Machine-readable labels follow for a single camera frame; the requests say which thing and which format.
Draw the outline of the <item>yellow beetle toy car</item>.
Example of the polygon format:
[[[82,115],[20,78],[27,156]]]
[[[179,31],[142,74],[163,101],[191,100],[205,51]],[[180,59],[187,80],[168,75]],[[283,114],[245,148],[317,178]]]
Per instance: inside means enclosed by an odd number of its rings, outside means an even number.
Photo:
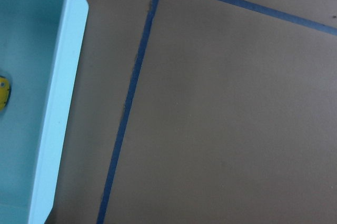
[[[0,87],[0,99],[1,99],[1,106],[0,106],[0,110],[3,110],[10,98],[11,95],[11,84],[9,82],[9,80],[4,77],[1,76],[0,77],[0,83],[1,83],[1,87]]]

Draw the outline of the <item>teal plastic storage bin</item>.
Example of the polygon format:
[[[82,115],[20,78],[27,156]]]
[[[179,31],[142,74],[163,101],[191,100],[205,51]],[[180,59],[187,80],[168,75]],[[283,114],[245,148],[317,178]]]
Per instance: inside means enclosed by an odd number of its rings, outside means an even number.
[[[54,203],[87,0],[1,0],[1,223],[44,223]]]

